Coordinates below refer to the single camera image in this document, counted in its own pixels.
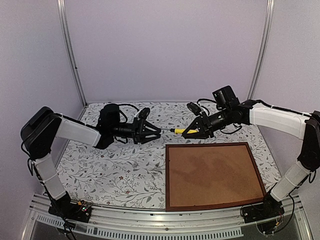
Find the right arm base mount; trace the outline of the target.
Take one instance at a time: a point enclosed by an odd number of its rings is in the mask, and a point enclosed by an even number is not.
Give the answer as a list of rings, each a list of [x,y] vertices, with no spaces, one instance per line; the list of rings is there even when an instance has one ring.
[[[240,209],[240,215],[245,223],[252,223],[266,220],[269,218],[280,217],[285,213],[282,202],[264,201],[257,205],[243,206]]]

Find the right aluminium corner post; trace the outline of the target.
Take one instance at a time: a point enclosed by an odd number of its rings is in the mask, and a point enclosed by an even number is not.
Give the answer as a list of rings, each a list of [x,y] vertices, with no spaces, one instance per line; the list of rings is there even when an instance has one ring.
[[[249,90],[248,90],[248,94],[246,97],[247,100],[253,99],[255,92],[256,92],[258,82],[259,82],[266,50],[268,47],[269,36],[270,36],[271,28],[272,28],[274,7],[275,7],[275,1],[268,0],[267,4],[266,4],[265,18],[264,18],[264,24],[263,24],[263,28],[262,28],[262,37],[261,37],[261,41],[260,41],[257,60],[256,60],[254,71],[253,71],[253,76],[252,76],[251,83],[250,83]]]

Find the red-brown wooden picture frame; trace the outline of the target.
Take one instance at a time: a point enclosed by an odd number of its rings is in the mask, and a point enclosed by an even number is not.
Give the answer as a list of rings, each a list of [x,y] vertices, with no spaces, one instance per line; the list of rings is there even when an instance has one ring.
[[[202,211],[260,203],[267,193],[247,142],[168,144],[165,210]]]

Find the yellow handled screwdriver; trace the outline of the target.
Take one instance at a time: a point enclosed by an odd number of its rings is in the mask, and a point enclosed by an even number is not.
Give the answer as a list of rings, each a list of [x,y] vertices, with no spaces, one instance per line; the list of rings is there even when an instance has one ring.
[[[162,131],[169,131],[169,132],[172,132],[176,135],[181,135],[183,134],[183,132],[185,131],[184,128],[162,128],[161,129]],[[187,134],[194,134],[194,133],[197,133],[198,131],[197,130],[194,130],[194,129],[191,129],[187,132]]]

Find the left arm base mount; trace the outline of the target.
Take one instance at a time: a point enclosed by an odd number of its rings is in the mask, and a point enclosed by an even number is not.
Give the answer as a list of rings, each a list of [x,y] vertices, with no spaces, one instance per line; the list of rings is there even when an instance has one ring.
[[[48,213],[65,220],[88,223],[92,214],[92,204],[84,200],[72,202],[68,198],[61,198],[59,200],[53,200]]]

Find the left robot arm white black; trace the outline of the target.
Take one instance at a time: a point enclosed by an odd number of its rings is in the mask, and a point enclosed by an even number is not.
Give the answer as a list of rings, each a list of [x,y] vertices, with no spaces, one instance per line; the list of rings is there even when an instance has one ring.
[[[108,103],[100,110],[97,124],[92,126],[44,106],[22,127],[21,150],[31,162],[29,170],[36,173],[55,209],[63,217],[70,217],[75,210],[52,160],[55,140],[78,142],[99,150],[106,149],[119,138],[124,144],[129,139],[134,144],[145,144],[161,136],[161,129],[148,122],[149,113],[150,109],[145,107],[138,110],[132,122],[121,121],[125,113],[120,105]]]

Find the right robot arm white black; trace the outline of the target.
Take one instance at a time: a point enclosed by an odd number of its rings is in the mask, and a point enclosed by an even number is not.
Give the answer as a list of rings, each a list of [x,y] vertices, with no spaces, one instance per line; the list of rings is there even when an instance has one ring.
[[[240,102],[229,85],[214,91],[212,95],[218,109],[215,114],[207,115],[193,102],[187,104],[196,117],[182,132],[185,139],[212,138],[216,131],[229,125],[244,124],[270,128],[302,140],[297,162],[265,195],[264,203],[258,208],[262,218],[269,218],[278,210],[278,203],[320,167],[320,113],[297,112],[262,100]]]

